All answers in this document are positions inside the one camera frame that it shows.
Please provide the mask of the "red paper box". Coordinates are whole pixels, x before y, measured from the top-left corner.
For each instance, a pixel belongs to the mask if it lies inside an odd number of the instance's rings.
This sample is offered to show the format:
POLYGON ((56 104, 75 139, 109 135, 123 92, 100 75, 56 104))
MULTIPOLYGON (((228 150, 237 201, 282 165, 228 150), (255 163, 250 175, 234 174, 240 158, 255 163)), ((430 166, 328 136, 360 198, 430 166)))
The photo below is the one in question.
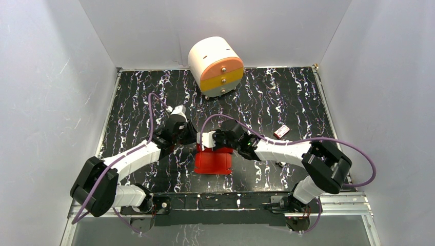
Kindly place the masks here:
POLYGON ((194 160, 194 172, 204 175, 229 175, 232 173, 232 153, 231 148, 211 148, 201 149, 196 144, 197 153, 194 160))

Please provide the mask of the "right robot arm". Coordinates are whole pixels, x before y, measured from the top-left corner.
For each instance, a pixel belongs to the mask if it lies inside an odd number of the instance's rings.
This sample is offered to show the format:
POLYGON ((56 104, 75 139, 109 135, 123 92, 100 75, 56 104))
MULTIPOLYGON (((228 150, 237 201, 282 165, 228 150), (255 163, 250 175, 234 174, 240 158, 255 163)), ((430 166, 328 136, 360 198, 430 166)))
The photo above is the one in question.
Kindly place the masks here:
POLYGON ((236 150, 247 160, 283 162, 304 168, 307 177, 292 188, 288 197, 272 198, 264 206, 273 213, 302 212, 320 195, 338 194, 352 166, 351 160, 330 141, 275 141, 248 133, 234 119, 224 121, 217 130, 198 134, 197 140, 205 148, 236 150))

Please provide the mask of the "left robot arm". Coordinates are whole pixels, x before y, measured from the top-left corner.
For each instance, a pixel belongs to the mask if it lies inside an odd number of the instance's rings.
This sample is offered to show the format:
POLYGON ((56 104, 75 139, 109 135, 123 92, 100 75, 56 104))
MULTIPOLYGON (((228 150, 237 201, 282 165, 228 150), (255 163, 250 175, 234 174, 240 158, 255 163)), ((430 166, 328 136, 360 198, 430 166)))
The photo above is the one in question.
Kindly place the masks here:
POLYGON ((157 162, 173 152, 176 145, 196 142, 197 131, 183 114, 171 114, 164 125, 153 132, 151 142, 116 156, 86 160, 70 196, 94 217, 100 217, 111 208, 135 207, 148 213, 153 207, 150 191, 141 185, 120 186, 119 181, 138 169, 157 162))

